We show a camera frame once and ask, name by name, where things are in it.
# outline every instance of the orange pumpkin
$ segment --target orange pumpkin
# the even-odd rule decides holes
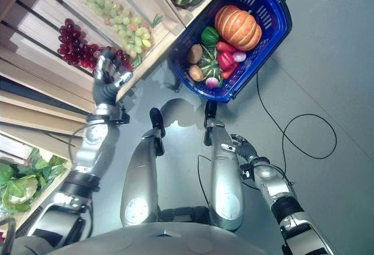
[[[262,35],[254,17],[235,5],[223,6],[216,14],[214,25],[227,43],[242,51],[253,49]]]

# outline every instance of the red grapes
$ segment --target red grapes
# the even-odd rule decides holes
[[[58,39],[62,43],[57,52],[63,55],[63,60],[69,65],[80,65],[83,68],[94,71],[100,51],[104,47],[99,47],[95,43],[87,44],[86,40],[80,38],[84,34],[74,26],[74,22],[69,18],[65,19],[65,26],[61,26],[59,32],[61,36]],[[117,50],[115,60],[113,61],[120,63],[117,67],[118,70],[133,70],[129,55],[121,49]]]

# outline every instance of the potato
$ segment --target potato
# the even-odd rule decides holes
[[[191,64],[196,64],[203,56],[203,48],[199,44],[194,44],[188,52],[187,60]]]
[[[191,65],[188,70],[188,74],[194,81],[202,81],[204,79],[204,75],[202,70],[197,65]]]

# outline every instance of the green bell pepper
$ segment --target green bell pepper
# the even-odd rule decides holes
[[[201,33],[201,42],[208,46],[214,45],[218,42],[220,35],[217,30],[213,27],[206,27]]]

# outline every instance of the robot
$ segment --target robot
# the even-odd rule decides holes
[[[156,158],[165,151],[165,129],[161,112],[153,108],[152,129],[143,134],[126,173],[120,210],[124,228],[80,241],[85,226],[81,214],[90,208],[92,193],[99,190],[110,165],[119,136],[117,125],[129,122],[129,116],[115,107],[115,99],[132,73],[117,74],[113,80],[113,58],[110,49],[98,58],[96,109],[87,118],[74,168],[27,236],[16,240],[8,236],[1,254],[266,254],[233,233],[244,219],[241,182],[248,178],[254,180],[279,224],[284,255],[336,254],[298,203],[284,172],[257,155],[246,139],[230,136],[216,119],[213,101],[206,104],[204,120],[204,143],[212,147],[209,207],[160,210]],[[247,164],[239,166],[238,156]]]

